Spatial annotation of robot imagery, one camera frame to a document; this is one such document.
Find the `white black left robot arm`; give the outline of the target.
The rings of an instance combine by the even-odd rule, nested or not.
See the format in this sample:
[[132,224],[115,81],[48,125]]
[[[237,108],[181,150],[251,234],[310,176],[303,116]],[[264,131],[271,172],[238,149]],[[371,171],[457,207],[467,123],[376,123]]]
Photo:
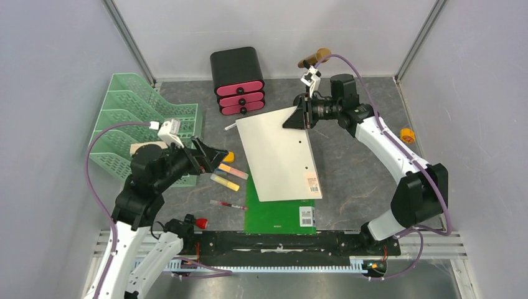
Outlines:
[[193,137],[194,148],[150,143],[133,155],[131,174],[110,215],[111,236],[86,298],[144,298],[167,264],[196,245],[191,223],[172,219],[137,266],[141,244],[164,205],[163,192],[183,176],[213,173],[228,155]]

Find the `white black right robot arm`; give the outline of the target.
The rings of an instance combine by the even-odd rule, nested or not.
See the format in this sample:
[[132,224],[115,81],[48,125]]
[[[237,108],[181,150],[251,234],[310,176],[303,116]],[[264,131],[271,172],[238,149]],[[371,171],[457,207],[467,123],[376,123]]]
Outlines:
[[370,104],[361,103],[351,74],[331,77],[331,94],[318,92],[318,74],[304,74],[304,93],[295,98],[295,110],[283,123],[287,129],[312,129],[319,120],[338,125],[365,145],[388,169],[397,185],[388,211],[361,227],[359,244],[376,254],[385,240],[439,216],[448,207],[448,171],[432,165],[397,139]]

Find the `green clip file folder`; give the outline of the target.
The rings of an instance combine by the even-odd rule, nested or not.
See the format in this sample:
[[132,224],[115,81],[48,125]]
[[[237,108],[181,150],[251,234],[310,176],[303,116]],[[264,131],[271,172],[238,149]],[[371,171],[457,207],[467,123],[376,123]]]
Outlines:
[[314,235],[317,231],[313,199],[261,202],[251,176],[247,179],[245,206],[246,234]]

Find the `green mesh file rack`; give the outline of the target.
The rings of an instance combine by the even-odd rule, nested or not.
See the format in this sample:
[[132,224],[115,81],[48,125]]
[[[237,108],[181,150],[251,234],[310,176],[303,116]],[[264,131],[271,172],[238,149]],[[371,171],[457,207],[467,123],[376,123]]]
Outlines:
[[175,118],[181,122],[178,137],[192,148],[191,138],[202,137],[202,109],[197,103],[172,104],[134,73],[113,74],[93,136],[107,132],[96,141],[90,159],[110,175],[124,181],[130,171],[130,146],[157,141],[157,133],[141,123]]

